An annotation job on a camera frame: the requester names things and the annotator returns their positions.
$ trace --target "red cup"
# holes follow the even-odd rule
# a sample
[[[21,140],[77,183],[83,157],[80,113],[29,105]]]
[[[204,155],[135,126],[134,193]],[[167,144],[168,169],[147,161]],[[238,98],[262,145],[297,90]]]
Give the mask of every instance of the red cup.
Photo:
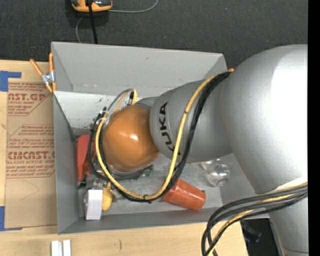
[[[163,200],[192,210],[200,210],[206,201],[206,194],[182,179],[163,196]]]

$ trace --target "yellow cable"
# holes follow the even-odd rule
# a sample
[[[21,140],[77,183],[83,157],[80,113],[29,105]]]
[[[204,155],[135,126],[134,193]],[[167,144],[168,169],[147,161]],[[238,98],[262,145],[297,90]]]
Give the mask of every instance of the yellow cable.
[[[162,187],[154,194],[151,195],[141,195],[141,194],[137,194],[134,193],[128,189],[126,189],[125,187],[121,186],[110,174],[110,172],[108,171],[108,169],[106,168],[106,166],[104,165],[102,158],[101,158],[101,153],[99,150],[99,135],[102,129],[102,126],[105,122],[105,118],[107,117],[107,113],[104,114],[104,118],[101,119],[101,122],[98,125],[97,131],[96,131],[96,135],[95,135],[95,150],[96,150],[96,156],[98,158],[98,161],[101,165],[101,168],[103,170],[103,172],[105,173],[105,175],[109,178],[109,180],[118,188],[120,189],[122,192],[126,193],[127,195],[134,197],[136,199],[140,199],[140,200],[152,200],[158,196],[160,196],[162,194],[162,192],[167,188],[171,177],[173,175],[175,166],[176,166],[176,161],[177,161],[177,156],[178,156],[178,152],[179,152],[179,147],[180,147],[180,142],[181,142],[181,138],[182,138],[182,134],[183,134],[183,130],[184,130],[184,126],[185,126],[185,122],[187,119],[187,115],[192,107],[192,104],[194,103],[194,101],[196,100],[197,96],[200,94],[200,92],[205,88],[205,86],[215,77],[211,76],[210,78],[206,79],[193,93],[193,95],[191,96],[187,106],[185,107],[184,113],[182,115],[182,119],[180,122],[180,127],[178,130],[178,134],[177,134],[177,138],[176,138],[176,143],[175,143],[175,147],[174,147],[174,151],[173,151],[173,155],[172,155],[172,160],[171,160],[171,165],[168,171],[168,175],[162,185]],[[136,103],[137,101],[137,92],[134,90],[134,95],[133,95],[133,100],[132,103]]]
[[[299,184],[297,186],[295,186],[293,189],[298,189],[298,188],[301,188],[301,187],[304,187],[304,186],[307,186],[308,185],[308,182],[304,182],[302,184]],[[255,204],[261,204],[261,203],[270,203],[270,202],[276,202],[276,201],[280,201],[280,200],[283,200],[283,199],[286,199],[286,198],[289,198],[291,197],[293,194],[288,194],[288,195],[283,195],[283,196],[277,196],[277,197],[273,197],[273,198],[267,198],[267,199],[264,199],[264,200],[261,200],[259,202],[256,202]],[[243,216],[251,213],[253,210],[246,210],[246,211],[242,211],[238,214],[235,214],[234,216],[232,216],[230,219],[228,219],[228,221],[226,223],[224,223],[224,225],[220,228],[220,230],[216,233],[214,239],[212,241],[215,241],[217,239],[217,237],[219,236],[219,234],[226,228],[230,225],[230,223],[232,222],[236,222],[238,220],[240,220]],[[213,254],[213,251],[214,251],[214,248],[215,246],[210,250],[209,254]]]

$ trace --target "cardboard sheet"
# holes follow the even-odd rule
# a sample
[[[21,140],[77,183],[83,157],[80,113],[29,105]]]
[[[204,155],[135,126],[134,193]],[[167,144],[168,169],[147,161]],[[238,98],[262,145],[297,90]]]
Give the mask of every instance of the cardboard sheet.
[[[48,72],[46,62],[38,63]],[[29,61],[0,62],[8,80],[5,228],[57,223],[53,96]]]

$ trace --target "gray box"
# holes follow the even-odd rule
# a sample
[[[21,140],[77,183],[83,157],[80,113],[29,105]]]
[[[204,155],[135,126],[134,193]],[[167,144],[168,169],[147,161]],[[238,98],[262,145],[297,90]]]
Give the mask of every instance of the gray box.
[[[110,45],[53,42],[54,139],[58,234],[130,229],[207,222],[223,204],[255,195],[233,154],[222,158],[231,166],[231,179],[212,187],[204,170],[187,164],[181,178],[206,193],[199,211],[164,202],[151,204],[119,200],[100,220],[85,220],[83,190],[78,189],[75,139],[88,134],[99,111],[123,90],[135,88],[140,98],[162,93],[192,81],[227,71],[220,53]],[[150,177],[123,180],[122,185],[140,194],[156,192],[168,172],[170,160],[161,155]]]

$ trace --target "white object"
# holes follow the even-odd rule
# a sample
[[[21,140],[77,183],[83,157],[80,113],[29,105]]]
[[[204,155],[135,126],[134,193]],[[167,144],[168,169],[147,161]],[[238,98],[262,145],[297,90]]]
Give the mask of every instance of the white object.
[[[83,198],[84,216],[86,220],[100,220],[102,212],[103,191],[89,189]]]
[[[51,242],[51,256],[71,256],[71,241],[52,241]]]

